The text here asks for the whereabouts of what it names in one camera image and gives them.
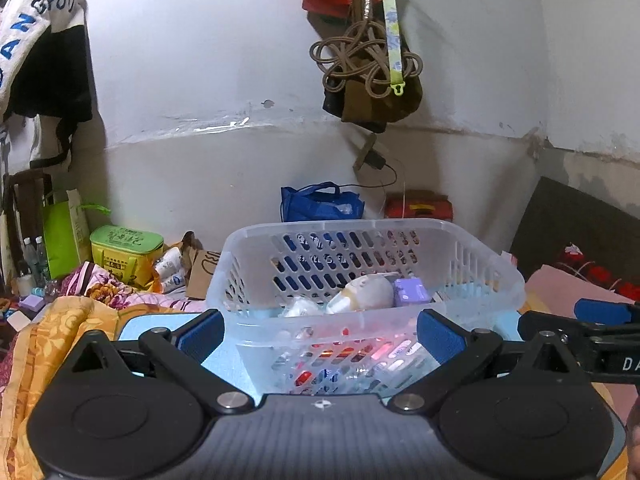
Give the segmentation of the red patterned gift box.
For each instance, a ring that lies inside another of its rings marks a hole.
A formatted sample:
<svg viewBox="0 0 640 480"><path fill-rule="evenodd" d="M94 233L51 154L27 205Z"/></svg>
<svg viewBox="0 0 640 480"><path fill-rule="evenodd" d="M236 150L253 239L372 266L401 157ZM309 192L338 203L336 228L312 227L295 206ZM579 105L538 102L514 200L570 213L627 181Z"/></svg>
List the red patterned gift box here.
<svg viewBox="0 0 640 480"><path fill-rule="evenodd" d="M447 195L430 190L390 193L384 204L385 218L454 220L454 207Z"/></svg>

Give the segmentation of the purple box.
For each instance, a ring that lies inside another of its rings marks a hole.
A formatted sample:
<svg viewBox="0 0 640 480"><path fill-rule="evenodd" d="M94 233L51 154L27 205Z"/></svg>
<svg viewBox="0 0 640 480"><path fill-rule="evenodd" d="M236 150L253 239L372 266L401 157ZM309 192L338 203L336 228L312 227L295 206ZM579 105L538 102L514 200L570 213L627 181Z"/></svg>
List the purple box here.
<svg viewBox="0 0 640 480"><path fill-rule="evenodd" d="M393 288L396 308L429 304L432 301L432 295L420 278L398 278Z"/></svg>

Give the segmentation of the dark wooden board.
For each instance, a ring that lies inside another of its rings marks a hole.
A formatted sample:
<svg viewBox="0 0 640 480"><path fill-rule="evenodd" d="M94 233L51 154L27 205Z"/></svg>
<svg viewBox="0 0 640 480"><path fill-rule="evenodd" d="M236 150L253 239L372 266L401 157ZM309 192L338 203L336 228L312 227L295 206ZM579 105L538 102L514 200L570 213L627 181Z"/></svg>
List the dark wooden board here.
<svg viewBox="0 0 640 480"><path fill-rule="evenodd" d="M588 261L639 283L639 219L585 192L542 177L512 240L510 253L528 278L560 261L574 245Z"/></svg>

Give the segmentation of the translucent plastic basket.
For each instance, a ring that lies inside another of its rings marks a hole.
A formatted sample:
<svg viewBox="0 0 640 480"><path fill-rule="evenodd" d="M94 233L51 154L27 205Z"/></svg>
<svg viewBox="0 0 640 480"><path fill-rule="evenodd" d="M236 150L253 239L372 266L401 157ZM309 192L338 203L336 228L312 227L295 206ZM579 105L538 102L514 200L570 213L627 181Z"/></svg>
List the translucent plastic basket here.
<svg viewBox="0 0 640 480"><path fill-rule="evenodd" d="M491 328L525 298L512 263L432 219L250 226L227 238L206 294L258 393L383 398L437 364L421 311Z"/></svg>

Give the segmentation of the orange patterned blanket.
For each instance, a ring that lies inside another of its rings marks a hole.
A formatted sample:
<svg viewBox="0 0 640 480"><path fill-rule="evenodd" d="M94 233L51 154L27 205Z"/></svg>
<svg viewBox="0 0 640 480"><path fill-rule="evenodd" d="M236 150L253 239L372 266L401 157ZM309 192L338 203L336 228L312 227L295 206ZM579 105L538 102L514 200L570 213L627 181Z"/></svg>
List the orange patterned blanket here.
<svg viewBox="0 0 640 480"><path fill-rule="evenodd" d="M1 393L3 479L43 477L26 437L30 413L81 335L102 330L113 338L118 322L119 313L102 302L65 296L16 336L9 355L11 373Z"/></svg>

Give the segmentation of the black hanging garment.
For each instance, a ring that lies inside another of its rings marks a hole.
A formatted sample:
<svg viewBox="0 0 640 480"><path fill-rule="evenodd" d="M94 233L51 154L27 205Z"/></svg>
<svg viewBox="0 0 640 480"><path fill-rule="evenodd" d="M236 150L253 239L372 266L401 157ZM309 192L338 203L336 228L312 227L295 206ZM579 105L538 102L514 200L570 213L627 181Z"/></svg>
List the black hanging garment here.
<svg viewBox="0 0 640 480"><path fill-rule="evenodd" d="M66 162L73 135L92 118L87 31L75 25L46 30L29 50L10 87L4 118L38 118L29 167Z"/></svg>

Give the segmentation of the green shopping bag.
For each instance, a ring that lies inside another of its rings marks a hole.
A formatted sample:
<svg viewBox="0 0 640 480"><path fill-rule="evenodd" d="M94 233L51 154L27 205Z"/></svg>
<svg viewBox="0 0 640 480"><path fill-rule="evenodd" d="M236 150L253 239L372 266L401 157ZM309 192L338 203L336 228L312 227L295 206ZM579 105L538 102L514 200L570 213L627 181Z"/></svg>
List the green shopping bag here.
<svg viewBox="0 0 640 480"><path fill-rule="evenodd" d="M92 260L90 230L86 212L109 216L103 205L84 203L77 188L65 192L62 202L43 207L43 240L52 280L65 278L78 266Z"/></svg>

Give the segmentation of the white plush toy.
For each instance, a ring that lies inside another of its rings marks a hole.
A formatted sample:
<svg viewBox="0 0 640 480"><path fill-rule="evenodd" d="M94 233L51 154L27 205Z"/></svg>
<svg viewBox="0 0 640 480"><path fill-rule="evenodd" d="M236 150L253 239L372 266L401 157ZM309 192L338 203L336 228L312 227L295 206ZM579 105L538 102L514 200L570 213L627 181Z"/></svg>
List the white plush toy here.
<svg viewBox="0 0 640 480"><path fill-rule="evenodd" d="M381 274L363 275L347 283L327 304L327 314L364 312L394 306L393 283Z"/></svg>

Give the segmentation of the white lettered hanging garment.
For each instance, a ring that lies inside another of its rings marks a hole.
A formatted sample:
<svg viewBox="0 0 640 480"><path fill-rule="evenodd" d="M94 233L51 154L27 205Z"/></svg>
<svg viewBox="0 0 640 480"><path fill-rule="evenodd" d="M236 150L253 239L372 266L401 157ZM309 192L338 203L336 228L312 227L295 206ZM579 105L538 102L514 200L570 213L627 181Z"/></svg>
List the white lettered hanging garment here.
<svg viewBox="0 0 640 480"><path fill-rule="evenodd" d="M46 30L86 27L80 0L10 0L1 12L1 115L29 50Z"/></svg>

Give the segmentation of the pink cloth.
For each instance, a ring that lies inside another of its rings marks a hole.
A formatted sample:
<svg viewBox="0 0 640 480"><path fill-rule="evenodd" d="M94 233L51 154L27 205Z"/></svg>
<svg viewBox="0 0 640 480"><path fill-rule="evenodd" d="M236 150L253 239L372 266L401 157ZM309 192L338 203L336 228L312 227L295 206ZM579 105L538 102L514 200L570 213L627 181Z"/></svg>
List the pink cloth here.
<svg viewBox="0 0 640 480"><path fill-rule="evenodd" d="M595 284L575 278L553 266L542 266L525 284L526 300L518 312L547 312L572 318L579 299L632 304L632 300Z"/></svg>

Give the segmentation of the brown hanging bag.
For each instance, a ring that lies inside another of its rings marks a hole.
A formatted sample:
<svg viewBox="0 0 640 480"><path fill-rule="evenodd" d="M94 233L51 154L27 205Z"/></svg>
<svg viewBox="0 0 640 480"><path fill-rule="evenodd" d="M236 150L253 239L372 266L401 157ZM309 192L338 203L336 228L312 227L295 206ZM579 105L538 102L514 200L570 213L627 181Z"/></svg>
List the brown hanging bag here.
<svg viewBox="0 0 640 480"><path fill-rule="evenodd" d="M323 110L373 133L416 112L423 98L422 58L404 42L400 53L402 81L395 90L381 23L360 21L341 36L315 42L309 55L322 71Z"/></svg>

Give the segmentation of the blue shopping bag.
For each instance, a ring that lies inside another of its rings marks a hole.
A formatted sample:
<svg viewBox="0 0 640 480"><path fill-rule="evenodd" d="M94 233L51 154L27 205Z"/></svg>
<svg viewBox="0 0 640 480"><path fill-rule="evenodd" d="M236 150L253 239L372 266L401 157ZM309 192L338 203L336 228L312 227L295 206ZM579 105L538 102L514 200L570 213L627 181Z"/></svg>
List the blue shopping bag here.
<svg viewBox="0 0 640 480"><path fill-rule="evenodd" d="M281 188L280 217L283 222L356 220L364 213L357 193L342 191L331 181Z"/></svg>

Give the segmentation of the green yellow container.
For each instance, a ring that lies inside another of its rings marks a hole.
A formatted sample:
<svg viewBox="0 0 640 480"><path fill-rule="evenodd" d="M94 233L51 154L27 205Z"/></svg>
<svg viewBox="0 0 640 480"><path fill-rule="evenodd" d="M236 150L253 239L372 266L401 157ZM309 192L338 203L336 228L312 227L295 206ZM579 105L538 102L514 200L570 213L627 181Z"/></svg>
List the green yellow container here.
<svg viewBox="0 0 640 480"><path fill-rule="evenodd" d="M90 234L92 260L126 285L145 288L164 249L160 234L123 226L100 226Z"/></svg>

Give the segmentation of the clear plastic packet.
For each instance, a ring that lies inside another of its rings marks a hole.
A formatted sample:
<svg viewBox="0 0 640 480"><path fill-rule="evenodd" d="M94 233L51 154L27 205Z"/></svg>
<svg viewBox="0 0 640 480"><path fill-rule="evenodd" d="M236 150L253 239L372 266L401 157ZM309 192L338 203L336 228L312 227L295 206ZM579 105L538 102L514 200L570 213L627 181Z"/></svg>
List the clear plastic packet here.
<svg viewBox="0 0 640 480"><path fill-rule="evenodd" d="M280 318L304 318L305 316L324 315L326 310L307 297L295 296L280 313Z"/></svg>

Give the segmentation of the brown paper bag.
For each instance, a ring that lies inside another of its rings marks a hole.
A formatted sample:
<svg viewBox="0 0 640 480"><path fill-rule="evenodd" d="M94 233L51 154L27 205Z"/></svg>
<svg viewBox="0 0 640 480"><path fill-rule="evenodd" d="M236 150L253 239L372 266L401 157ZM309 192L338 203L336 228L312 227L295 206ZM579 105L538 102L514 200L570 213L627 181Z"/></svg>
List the brown paper bag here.
<svg viewBox="0 0 640 480"><path fill-rule="evenodd" d="M193 231L184 233L180 252L186 270L186 296L194 300L204 300L218 266L220 252L204 249Z"/></svg>

